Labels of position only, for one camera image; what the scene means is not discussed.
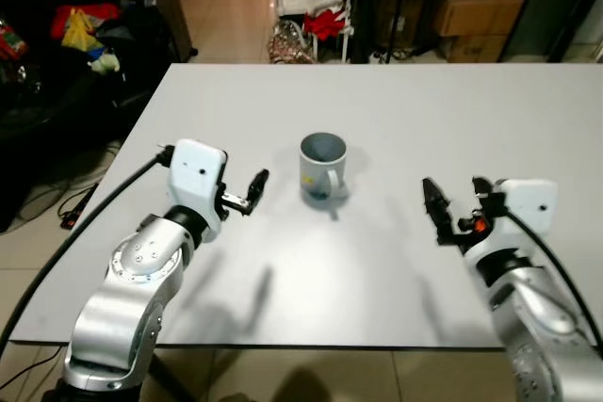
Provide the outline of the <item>yellow cloth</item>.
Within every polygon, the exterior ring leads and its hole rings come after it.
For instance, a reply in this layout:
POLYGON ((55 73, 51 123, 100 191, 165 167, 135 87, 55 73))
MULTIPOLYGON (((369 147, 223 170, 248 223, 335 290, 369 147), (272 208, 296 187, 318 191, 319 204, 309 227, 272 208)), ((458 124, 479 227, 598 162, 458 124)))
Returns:
POLYGON ((66 16, 60 44, 78 52, 99 52, 104 45, 94 37, 94 31, 95 24, 91 17, 85 11, 73 8, 66 16))

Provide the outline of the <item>large brown cardboard box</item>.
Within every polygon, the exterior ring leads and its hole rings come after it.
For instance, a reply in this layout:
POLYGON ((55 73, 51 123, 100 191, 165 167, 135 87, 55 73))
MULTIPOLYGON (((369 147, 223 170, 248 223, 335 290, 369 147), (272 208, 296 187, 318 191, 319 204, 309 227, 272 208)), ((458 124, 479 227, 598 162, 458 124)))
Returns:
POLYGON ((441 37, 509 35, 525 0, 444 0, 433 19, 441 37))

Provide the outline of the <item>red fabric bundle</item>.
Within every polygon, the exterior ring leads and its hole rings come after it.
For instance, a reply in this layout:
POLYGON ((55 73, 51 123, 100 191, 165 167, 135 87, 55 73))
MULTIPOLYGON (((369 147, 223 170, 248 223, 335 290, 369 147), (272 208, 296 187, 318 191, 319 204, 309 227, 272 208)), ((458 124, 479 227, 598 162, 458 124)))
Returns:
POLYGON ((112 3, 100 3, 100 5, 64 5, 56 7, 55 18, 51 22, 49 37, 52 40, 63 40, 66 32, 72 29, 72 17, 81 13, 83 22, 86 23, 85 32, 94 35, 95 29, 102 26, 104 22, 120 18, 121 11, 112 3))

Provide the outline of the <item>grey printed mug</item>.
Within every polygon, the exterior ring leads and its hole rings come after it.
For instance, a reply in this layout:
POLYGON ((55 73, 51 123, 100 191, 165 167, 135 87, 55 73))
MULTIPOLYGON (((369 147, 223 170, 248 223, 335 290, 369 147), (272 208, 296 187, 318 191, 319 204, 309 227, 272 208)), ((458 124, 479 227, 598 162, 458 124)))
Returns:
POLYGON ((345 177, 349 145, 338 135, 315 132, 299 144, 299 183, 315 201, 341 201, 349 196, 345 177))

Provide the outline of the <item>black table leg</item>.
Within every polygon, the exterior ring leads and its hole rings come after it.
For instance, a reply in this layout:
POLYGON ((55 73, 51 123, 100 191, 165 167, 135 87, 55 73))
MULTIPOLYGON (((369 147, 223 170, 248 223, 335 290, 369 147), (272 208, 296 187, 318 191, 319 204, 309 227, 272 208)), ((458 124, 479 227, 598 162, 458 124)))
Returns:
POLYGON ((152 354, 148 366, 148 377, 168 395, 172 402, 198 402, 198 398, 194 397, 172 369, 155 353, 152 354))

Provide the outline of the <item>small brown cardboard box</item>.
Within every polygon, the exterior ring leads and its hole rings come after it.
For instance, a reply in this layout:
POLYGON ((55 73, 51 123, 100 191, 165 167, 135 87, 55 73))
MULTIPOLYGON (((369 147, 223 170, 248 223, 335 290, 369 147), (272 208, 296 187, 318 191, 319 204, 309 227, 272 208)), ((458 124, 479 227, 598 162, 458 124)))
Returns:
POLYGON ((453 65, 497 63, 507 44, 507 35, 474 35, 441 40, 441 54, 453 65))

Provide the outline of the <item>red cloth on rack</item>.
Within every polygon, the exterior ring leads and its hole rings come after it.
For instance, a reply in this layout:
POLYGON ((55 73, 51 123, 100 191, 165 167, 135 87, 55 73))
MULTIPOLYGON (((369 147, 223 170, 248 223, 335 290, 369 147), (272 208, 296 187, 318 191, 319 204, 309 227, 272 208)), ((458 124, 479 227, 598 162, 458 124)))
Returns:
POLYGON ((320 8, 304 15, 302 32, 306 35, 327 40, 344 33, 349 26, 348 11, 343 8, 320 8))

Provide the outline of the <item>grey suitcase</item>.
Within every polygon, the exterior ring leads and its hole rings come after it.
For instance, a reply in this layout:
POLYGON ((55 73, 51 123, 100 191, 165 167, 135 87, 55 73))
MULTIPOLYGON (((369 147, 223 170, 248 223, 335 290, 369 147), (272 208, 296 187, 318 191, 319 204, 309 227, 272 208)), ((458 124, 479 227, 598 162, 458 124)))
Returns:
POLYGON ((180 63, 189 63, 197 56, 192 35, 190 35, 184 3, 181 0, 145 0, 147 8, 151 8, 162 18, 165 27, 169 29, 170 40, 176 59, 180 63))

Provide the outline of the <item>colourful snack packet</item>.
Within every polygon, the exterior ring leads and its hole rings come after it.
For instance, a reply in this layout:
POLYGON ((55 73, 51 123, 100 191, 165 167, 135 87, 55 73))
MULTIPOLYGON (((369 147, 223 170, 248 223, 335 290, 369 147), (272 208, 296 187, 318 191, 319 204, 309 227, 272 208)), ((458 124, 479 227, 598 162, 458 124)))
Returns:
POLYGON ((29 46, 19 37, 9 22, 0 18, 0 59, 18 61, 26 53, 29 46))

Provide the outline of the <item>pale white glove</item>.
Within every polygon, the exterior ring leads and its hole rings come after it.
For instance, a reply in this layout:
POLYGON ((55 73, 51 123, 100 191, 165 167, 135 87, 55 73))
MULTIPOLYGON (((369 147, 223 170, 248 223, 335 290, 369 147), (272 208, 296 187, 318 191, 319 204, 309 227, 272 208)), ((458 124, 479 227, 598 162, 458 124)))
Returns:
POLYGON ((116 54, 106 50, 90 63, 90 69, 98 74, 120 73, 121 62, 116 54))

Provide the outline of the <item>patterned woven bag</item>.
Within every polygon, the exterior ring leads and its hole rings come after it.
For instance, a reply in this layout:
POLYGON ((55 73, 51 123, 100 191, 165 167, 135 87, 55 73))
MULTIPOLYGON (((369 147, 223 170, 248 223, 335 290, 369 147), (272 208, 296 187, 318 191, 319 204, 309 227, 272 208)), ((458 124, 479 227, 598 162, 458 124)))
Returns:
POLYGON ((280 20, 267 44, 271 65, 314 65, 313 49, 300 24, 280 20))

